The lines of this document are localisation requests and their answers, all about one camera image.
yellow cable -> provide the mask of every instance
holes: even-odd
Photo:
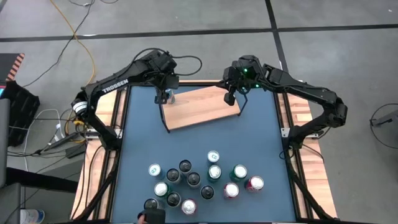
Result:
[[[51,3],[53,4],[53,6],[57,9],[57,11],[61,14],[61,16],[63,17],[63,19],[67,22],[67,24],[69,25],[69,28],[70,28],[70,29],[72,30],[72,32],[73,32],[73,36],[75,37],[76,41],[77,41],[82,47],[85,48],[85,50],[87,51],[88,55],[90,56],[91,62],[92,62],[92,64],[93,64],[93,73],[91,74],[90,80],[88,80],[88,83],[87,83],[87,84],[89,84],[89,83],[91,83],[91,81],[92,81],[92,80],[94,79],[94,77],[95,77],[95,63],[94,63],[93,56],[91,55],[91,53],[90,53],[90,51],[87,49],[87,47],[86,47],[84,44],[82,44],[82,43],[80,42],[80,40],[77,38],[76,31],[73,29],[72,25],[70,25],[68,19],[67,19],[67,18],[65,17],[65,15],[61,12],[61,10],[58,8],[58,6],[53,2],[53,0],[50,0],[50,2],[51,2]]]

wooden cutting board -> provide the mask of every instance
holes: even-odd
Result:
[[[175,95],[175,103],[163,105],[169,130],[224,118],[240,113],[238,102],[230,106],[224,102],[226,90],[215,86]]]

white cable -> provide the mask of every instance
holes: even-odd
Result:
[[[33,120],[32,124],[30,124],[29,128],[27,129],[26,138],[25,138],[24,154],[25,154],[25,152],[26,152],[27,137],[29,136],[30,127],[32,127],[32,125],[35,123],[36,119],[37,119],[43,112],[46,112],[46,111],[56,111],[56,112],[57,112],[57,115],[58,115],[58,123],[59,123],[59,125],[61,125],[61,117],[60,117],[60,113],[58,112],[58,110],[56,110],[56,109],[46,109],[46,110],[42,110],[42,111],[36,116],[36,118]],[[24,160],[25,160],[25,168],[26,168],[26,171],[29,171],[29,169],[27,168],[27,159],[26,159],[26,157],[24,157]]]

white can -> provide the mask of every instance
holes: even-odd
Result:
[[[44,220],[44,211],[40,209],[21,209],[20,224],[40,224]]]

concrete floor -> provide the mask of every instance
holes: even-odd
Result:
[[[85,8],[68,1],[55,2],[74,27],[86,13]],[[395,0],[272,0],[271,3],[278,27],[378,25],[398,21],[398,2]],[[116,4],[96,1],[78,33],[270,27],[263,0],[120,0]],[[16,77],[20,85],[29,83],[53,64],[66,41],[1,42],[1,38],[57,35],[71,35],[71,32],[48,0],[8,0],[5,3],[0,13],[0,53],[25,53]],[[379,106],[396,102],[398,29],[281,32],[280,38],[292,76],[330,88],[349,108],[347,124],[331,130],[320,141],[338,216],[357,222],[395,223],[398,219],[398,151],[373,138],[369,118]],[[146,47],[161,47],[174,55],[192,54],[202,58],[202,71],[188,77],[191,79],[219,79],[223,69],[244,54],[257,55],[261,62],[279,67],[270,32],[95,39],[83,43],[95,58],[96,79],[118,71]],[[179,72],[196,67],[196,62],[178,62]],[[56,108],[63,111],[70,107],[71,100],[90,74],[91,64],[86,52],[72,42],[62,62],[28,89],[40,96],[40,110]],[[314,116],[321,112],[316,105],[311,107]],[[378,114],[393,109],[384,108]],[[55,118],[56,114],[47,113],[43,117]],[[56,123],[35,123],[32,129],[39,131],[32,131],[27,152],[43,147]],[[376,134],[388,144],[398,146],[394,124],[377,129]],[[29,169],[39,170],[55,159],[29,159]],[[78,167],[80,160],[65,159],[52,168],[66,164]],[[24,161],[20,158],[9,158],[8,164],[24,169]],[[39,205],[35,202],[39,199],[33,197],[31,203]],[[63,208],[66,214],[60,216],[67,217],[70,205],[64,207],[61,202],[58,205],[58,209]]]

